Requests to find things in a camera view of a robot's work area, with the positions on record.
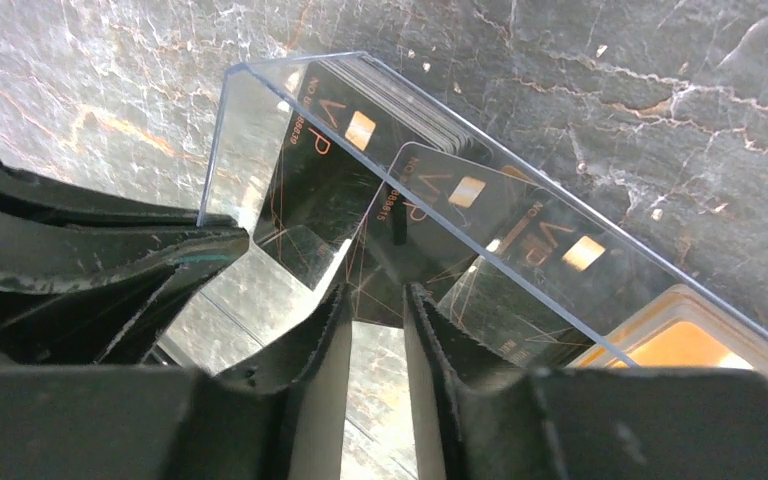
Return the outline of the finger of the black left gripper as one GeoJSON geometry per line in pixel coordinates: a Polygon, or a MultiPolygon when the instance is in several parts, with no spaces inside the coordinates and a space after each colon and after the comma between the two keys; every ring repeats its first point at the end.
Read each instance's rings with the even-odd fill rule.
{"type": "Polygon", "coordinates": [[[249,244],[228,215],[0,161],[0,366],[139,364],[249,244]]]}

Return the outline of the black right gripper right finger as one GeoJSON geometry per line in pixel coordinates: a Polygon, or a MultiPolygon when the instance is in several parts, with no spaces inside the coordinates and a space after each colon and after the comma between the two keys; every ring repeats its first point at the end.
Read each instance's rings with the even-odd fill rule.
{"type": "Polygon", "coordinates": [[[403,289],[422,479],[768,479],[768,380],[736,369],[524,369],[403,289]]]}

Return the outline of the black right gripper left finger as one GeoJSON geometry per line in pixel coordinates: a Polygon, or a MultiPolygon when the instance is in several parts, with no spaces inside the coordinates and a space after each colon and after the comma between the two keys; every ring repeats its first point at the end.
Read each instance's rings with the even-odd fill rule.
{"type": "Polygon", "coordinates": [[[216,374],[0,367],[0,479],[336,479],[351,306],[308,318],[216,374]]]}

